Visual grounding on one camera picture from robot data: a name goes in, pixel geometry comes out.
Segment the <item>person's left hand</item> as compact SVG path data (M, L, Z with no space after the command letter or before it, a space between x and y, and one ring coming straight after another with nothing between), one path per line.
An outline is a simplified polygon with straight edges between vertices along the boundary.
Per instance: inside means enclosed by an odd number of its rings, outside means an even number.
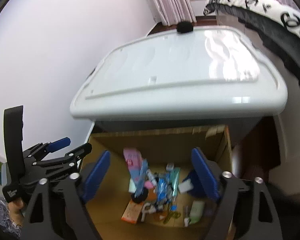
M8 210L10 219L18 226L23 226L24 215L22 209L24 208L24 202L21 198L18 198L8 203Z

